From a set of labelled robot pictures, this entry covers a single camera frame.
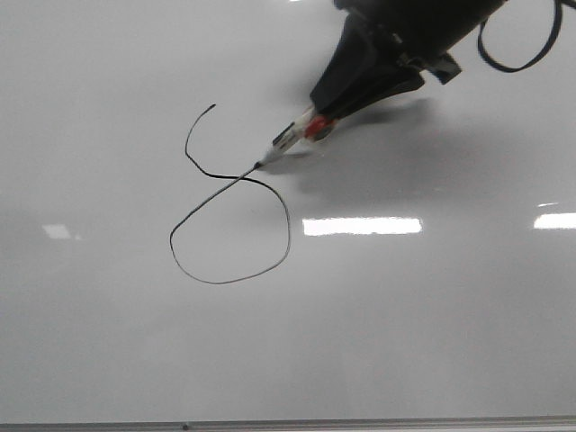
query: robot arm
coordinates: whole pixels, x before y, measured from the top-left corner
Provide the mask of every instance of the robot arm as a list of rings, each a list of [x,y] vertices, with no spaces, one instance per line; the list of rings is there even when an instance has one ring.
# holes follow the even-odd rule
[[[310,98],[341,119],[383,98],[416,90],[428,70],[442,84],[461,69],[448,54],[504,0],[335,0],[348,11],[342,37]]]

